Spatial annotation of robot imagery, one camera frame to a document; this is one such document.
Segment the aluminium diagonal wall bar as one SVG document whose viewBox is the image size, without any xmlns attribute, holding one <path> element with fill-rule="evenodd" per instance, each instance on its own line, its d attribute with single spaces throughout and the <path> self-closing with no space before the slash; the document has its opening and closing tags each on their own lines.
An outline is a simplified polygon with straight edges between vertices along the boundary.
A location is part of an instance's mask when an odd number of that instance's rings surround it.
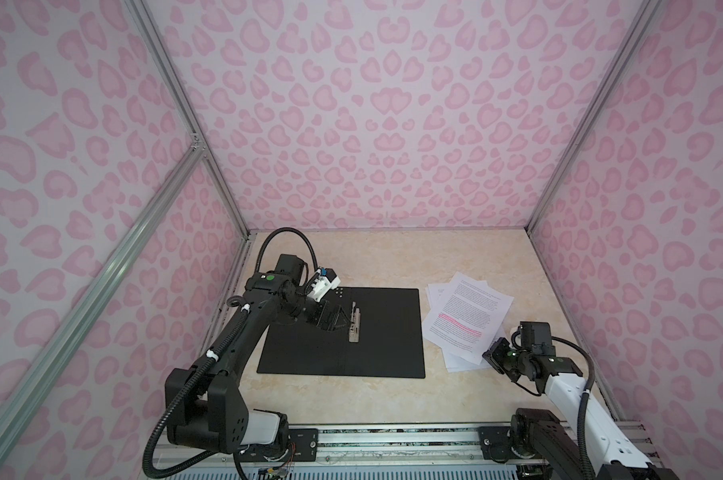
<svg viewBox="0 0 723 480">
<path fill-rule="evenodd" d="M 203 152 L 203 143 L 191 144 L 0 406 L 0 468 L 199 166 Z"/>
</svg>

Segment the blue folder with black inside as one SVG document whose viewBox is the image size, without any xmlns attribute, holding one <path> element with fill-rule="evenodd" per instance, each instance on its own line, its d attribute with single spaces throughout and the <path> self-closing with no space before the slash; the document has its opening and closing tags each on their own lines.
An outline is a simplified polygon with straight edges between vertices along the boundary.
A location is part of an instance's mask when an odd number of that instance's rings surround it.
<svg viewBox="0 0 723 480">
<path fill-rule="evenodd" d="M 350 325 L 324 331 L 304 321 L 269 327 L 259 374 L 425 378 L 421 298 L 417 288 L 341 287 L 326 300 L 343 319 L 359 315 L 357 342 Z"/>
</svg>

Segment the silver folder clip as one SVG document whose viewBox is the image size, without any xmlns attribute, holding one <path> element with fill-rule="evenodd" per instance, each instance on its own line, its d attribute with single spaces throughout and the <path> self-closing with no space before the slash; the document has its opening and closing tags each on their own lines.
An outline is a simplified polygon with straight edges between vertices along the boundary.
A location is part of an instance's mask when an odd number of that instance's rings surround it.
<svg viewBox="0 0 723 480">
<path fill-rule="evenodd" d="M 357 306 L 356 302 L 353 301 L 351 303 L 351 316 L 348 330 L 348 341 L 350 343 L 358 343 L 360 340 L 360 320 L 360 308 Z"/>
</svg>

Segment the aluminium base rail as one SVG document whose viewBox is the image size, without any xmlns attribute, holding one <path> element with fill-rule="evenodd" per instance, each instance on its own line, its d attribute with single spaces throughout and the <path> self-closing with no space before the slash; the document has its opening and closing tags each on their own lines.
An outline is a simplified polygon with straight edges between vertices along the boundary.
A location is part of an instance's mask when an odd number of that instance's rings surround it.
<svg viewBox="0 0 723 480">
<path fill-rule="evenodd" d="M 177 479 L 579 479 L 575 430 L 547 410 L 509 422 L 301 425 L 284 447 L 243 446 Z"/>
</svg>

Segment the aluminium corner post left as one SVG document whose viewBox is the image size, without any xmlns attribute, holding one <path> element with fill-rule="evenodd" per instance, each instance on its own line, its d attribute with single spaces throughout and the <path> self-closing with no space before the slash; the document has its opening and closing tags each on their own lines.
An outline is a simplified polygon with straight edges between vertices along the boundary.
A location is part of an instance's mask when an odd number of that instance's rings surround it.
<svg viewBox="0 0 723 480">
<path fill-rule="evenodd" d="M 165 88 L 185 124 L 188 134 L 193 140 L 193 144 L 201 151 L 201 159 L 212 177 L 213 185 L 222 197 L 223 206 L 228 211 L 238 233 L 243 238 L 249 238 L 250 231 L 236 205 L 232 191 L 224 178 L 222 168 L 208 143 L 199 117 L 191 103 L 187 89 L 174 65 L 166 42 L 163 40 L 148 3 L 142 0 L 126 0 L 123 1 L 123 4 L 131 17 L 132 23 L 144 41 L 148 55 L 156 65 Z"/>
</svg>

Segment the aluminium corner post right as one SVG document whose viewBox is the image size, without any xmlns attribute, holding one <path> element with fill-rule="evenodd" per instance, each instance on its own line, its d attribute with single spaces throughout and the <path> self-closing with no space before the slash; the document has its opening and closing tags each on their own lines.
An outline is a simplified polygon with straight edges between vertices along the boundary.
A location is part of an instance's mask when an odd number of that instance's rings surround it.
<svg viewBox="0 0 723 480">
<path fill-rule="evenodd" d="M 605 69 L 603 78 L 597 83 L 597 90 L 595 90 L 591 102 L 587 104 L 581 120 L 577 122 L 577 128 L 573 131 L 573 137 L 571 137 L 571 141 L 569 141 L 569 144 L 567 144 L 567 147 L 563 150 L 561 160 L 559 160 L 557 167 L 553 170 L 549 182 L 547 182 L 545 189 L 543 189 L 541 199 L 539 199 L 537 207 L 535 207 L 533 214 L 531 214 L 531 219 L 529 219 L 527 226 L 525 226 L 525 232 L 527 232 L 529 238 L 533 237 L 535 231 L 541 227 L 543 216 L 545 216 L 549 207 L 553 205 L 555 195 L 557 195 L 559 187 L 565 182 L 567 173 L 569 173 L 569 170 L 571 170 L 571 167 L 573 167 L 573 164 L 577 161 L 577 156 L 579 156 L 579 152 L 583 149 L 585 140 L 587 140 L 587 137 L 589 137 L 589 134 L 593 131 L 593 127 L 597 125 L 599 116 L 601 116 L 603 110 L 607 108 L 607 103 L 609 103 L 611 95 L 613 95 L 613 92 L 617 89 L 621 78 L 623 78 L 627 70 L 629 70 L 631 62 L 633 62 L 637 54 L 639 54 L 645 38 L 647 38 L 653 29 L 653 24 L 661 17 L 661 12 L 665 9 L 665 4 L 667 4 L 667 2 L 661 0 L 645 0 L 639 4 L 637 14 L 635 14 L 631 25 L 627 28 L 627 33 L 623 36 L 623 40 L 621 40 L 619 48 L 615 51 L 611 63 L 609 63 L 609 66 Z"/>
</svg>

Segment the aluminium corner post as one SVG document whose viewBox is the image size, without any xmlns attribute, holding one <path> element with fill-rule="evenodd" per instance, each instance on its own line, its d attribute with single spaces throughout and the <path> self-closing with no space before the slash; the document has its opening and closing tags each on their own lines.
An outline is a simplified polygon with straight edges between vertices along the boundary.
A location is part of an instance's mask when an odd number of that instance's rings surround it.
<svg viewBox="0 0 723 480">
<path fill-rule="evenodd" d="M 569 170 L 571 170 L 571 167 L 573 167 L 573 164 L 577 161 L 577 156 L 579 156 L 579 152 L 583 149 L 585 140 L 587 140 L 587 137 L 589 137 L 589 134 L 593 131 L 593 127 L 597 125 L 599 116 L 601 116 L 603 110 L 607 108 L 607 103 L 609 103 L 611 95 L 613 95 L 613 92 L 617 89 L 621 78 L 623 78 L 627 70 L 629 70 L 631 62 L 633 62 L 637 54 L 639 54 L 645 38 L 647 38 L 653 29 L 653 24 L 661 17 L 661 12 L 665 9 L 665 4 L 667 4 L 667 2 L 661 0 L 645 0 L 639 4 L 637 14 L 635 14 L 631 25 L 627 28 L 627 33 L 623 36 L 623 40 L 621 40 L 619 48 L 615 51 L 611 63 L 609 63 L 609 66 L 605 69 L 603 78 L 597 83 L 597 90 L 595 90 L 591 102 L 587 104 L 581 120 L 577 122 L 577 128 L 573 131 L 573 137 L 571 137 L 571 141 L 569 141 L 569 144 L 567 144 L 567 147 L 563 150 L 561 160 L 559 160 L 557 167 L 553 170 L 549 182 L 547 182 L 545 189 L 543 189 L 541 199 L 539 199 L 537 207 L 535 207 L 533 214 L 531 214 L 531 219 L 529 219 L 527 226 L 525 226 L 525 232 L 527 232 L 529 238 L 533 237 L 535 231 L 541 227 L 543 216 L 545 216 L 549 207 L 553 205 L 555 195 L 557 195 L 559 187 L 565 182 L 567 173 L 569 173 Z"/>
<path fill-rule="evenodd" d="M 148 55 L 156 65 L 165 88 L 185 124 L 188 134 L 193 140 L 193 144 L 201 151 L 201 159 L 212 177 L 213 185 L 222 197 L 223 206 L 228 211 L 238 233 L 243 238 L 249 238 L 250 231 L 236 205 L 232 191 L 224 178 L 222 168 L 208 143 L 199 117 L 191 103 L 187 89 L 174 65 L 166 42 L 163 40 L 148 3 L 142 0 L 126 0 L 123 1 L 123 4 L 131 17 L 132 23 L 144 41 Z"/>
</svg>

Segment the printed paper sheet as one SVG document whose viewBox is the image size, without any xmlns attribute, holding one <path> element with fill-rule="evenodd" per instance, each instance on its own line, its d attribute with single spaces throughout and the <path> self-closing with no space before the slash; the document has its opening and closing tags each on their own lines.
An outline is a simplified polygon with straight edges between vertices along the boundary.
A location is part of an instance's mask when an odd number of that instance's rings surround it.
<svg viewBox="0 0 723 480">
<path fill-rule="evenodd" d="M 443 350 L 443 360 L 445 360 L 445 368 L 449 373 L 489 369 L 489 364 L 483 359 L 479 360 L 477 356 L 469 356 L 465 359 L 447 350 Z"/>
<path fill-rule="evenodd" d="M 489 290 L 491 290 L 491 288 L 489 288 L 489 286 L 484 281 L 475 281 L 471 278 L 459 279 L 457 280 L 457 283 L 475 287 L 482 292 L 489 292 Z M 443 294 L 445 294 L 445 291 L 447 291 L 449 287 L 451 287 L 451 282 L 433 283 L 427 286 L 427 299 L 429 300 L 431 310 L 439 311 L 443 309 L 443 305 L 445 305 Z"/>
<path fill-rule="evenodd" d="M 433 300 L 423 320 L 423 338 L 444 354 L 479 365 L 483 353 L 503 336 L 503 321 L 515 298 L 457 272 Z"/>
</svg>

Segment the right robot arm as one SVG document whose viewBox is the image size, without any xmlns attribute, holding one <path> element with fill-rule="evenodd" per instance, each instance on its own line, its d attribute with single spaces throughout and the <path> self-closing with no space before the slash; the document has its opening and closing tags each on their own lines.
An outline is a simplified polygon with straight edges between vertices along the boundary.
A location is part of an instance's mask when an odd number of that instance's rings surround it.
<svg viewBox="0 0 723 480">
<path fill-rule="evenodd" d="M 483 458 L 545 462 L 547 479 L 675 479 L 623 434 L 613 416 L 593 399 L 595 362 L 575 342 L 554 336 L 545 322 L 523 321 L 509 339 L 497 338 L 483 353 L 515 386 L 521 379 L 559 412 L 519 407 L 507 427 L 481 427 Z"/>
</svg>

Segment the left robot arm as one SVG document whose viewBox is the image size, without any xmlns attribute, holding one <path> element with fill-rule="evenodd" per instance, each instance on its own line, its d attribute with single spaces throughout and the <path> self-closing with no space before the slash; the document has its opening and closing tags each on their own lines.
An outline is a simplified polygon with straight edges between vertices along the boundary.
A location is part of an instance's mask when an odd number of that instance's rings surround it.
<svg viewBox="0 0 723 480">
<path fill-rule="evenodd" d="M 244 368 L 265 331 L 275 324 L 304 322 L 324 331 L 339 329 L 346 316 L 327 300 L 340 283 L 330 268 L 309 278 L 306 264 L 283 254 L 275 269 L 255 272 L 241 296 L 229 299 L 233 312 L 217 340 L 189 368 L 165 381 L 165 414 L 157 426 L 174 445 L 233 454 L 253 447 L 281 454 L 288 421 L 277 412 L 249 408 L 239 390 Z"/>
</svg>

